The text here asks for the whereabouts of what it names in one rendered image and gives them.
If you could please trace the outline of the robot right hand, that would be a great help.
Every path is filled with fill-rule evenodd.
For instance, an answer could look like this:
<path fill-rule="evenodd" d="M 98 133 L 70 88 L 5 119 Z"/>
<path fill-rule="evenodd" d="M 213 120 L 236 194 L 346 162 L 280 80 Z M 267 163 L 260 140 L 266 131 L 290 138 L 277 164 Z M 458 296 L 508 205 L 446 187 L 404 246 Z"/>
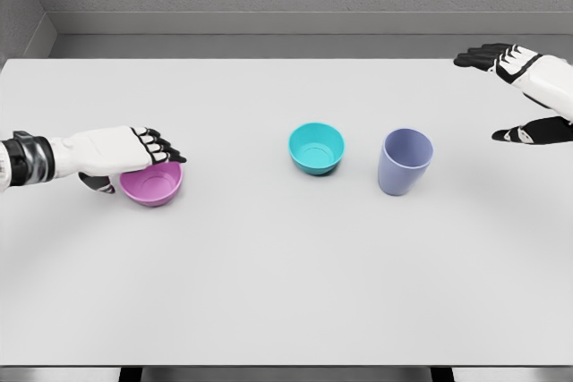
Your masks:
<path fill-rule="evenodd" d="M 507 43 L 483 44 L 458 54 L 453 64 L 495 74 L 553 117 L 498 130 L 496 141 L 525 145 L 573 142 L 573 65 L 554 55 Z"/>

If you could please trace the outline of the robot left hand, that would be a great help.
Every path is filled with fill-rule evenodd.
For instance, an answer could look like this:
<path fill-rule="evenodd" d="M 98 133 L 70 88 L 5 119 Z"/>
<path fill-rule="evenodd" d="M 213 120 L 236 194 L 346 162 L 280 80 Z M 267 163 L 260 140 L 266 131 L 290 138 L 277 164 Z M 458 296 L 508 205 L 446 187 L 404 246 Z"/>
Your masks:
<path fill-rule="evenodd" d="M 150 166 L 187 159 L 160 132 L 148 127 L 117 126 L 79 132 L 63 140 L 66 157 L 57 165 L 69 167 L 91 190 L 115 193 L 111 177 L 140 172 Z"/>

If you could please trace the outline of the pink bowl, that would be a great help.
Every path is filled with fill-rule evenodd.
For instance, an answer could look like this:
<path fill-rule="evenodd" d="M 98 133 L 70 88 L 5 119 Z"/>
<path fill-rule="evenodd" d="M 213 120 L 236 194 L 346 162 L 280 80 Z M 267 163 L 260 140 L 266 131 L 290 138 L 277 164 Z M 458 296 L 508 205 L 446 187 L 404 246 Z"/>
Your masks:
<path fill-rule="evenodd" d="M 168 162 L 137 172 L 123 173 L 119 183 L 127 197 L 145 207 L 160 207 L 171 201 L 183 181 L 180 163 Z"/>

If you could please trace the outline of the lavender cup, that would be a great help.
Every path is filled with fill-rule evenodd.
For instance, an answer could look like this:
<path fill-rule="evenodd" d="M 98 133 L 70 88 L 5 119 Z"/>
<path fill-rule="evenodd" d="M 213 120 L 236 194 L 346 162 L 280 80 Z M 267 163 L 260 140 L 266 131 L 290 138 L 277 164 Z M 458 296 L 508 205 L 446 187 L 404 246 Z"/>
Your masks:
<path fill-rule="evenodd" d="M 432 162 L 434 148 L 430 139 L 411 128 L 390 132 L 381 146 L 378 184 L 390 196 L 408 193 Z"/>

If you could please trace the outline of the teal bowl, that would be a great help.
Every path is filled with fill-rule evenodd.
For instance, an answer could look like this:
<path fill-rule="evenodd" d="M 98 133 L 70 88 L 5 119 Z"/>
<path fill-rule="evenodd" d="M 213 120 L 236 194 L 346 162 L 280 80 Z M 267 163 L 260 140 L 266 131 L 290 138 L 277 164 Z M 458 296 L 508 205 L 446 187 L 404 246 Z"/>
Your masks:
<path fill-rule="evenodd" d="M 333 171 L 345 150 L 342 134 L 325 123 L 302 124 L 288 138 L 290 157 L 299 170 L 310 175 L 324 175 Z"/>

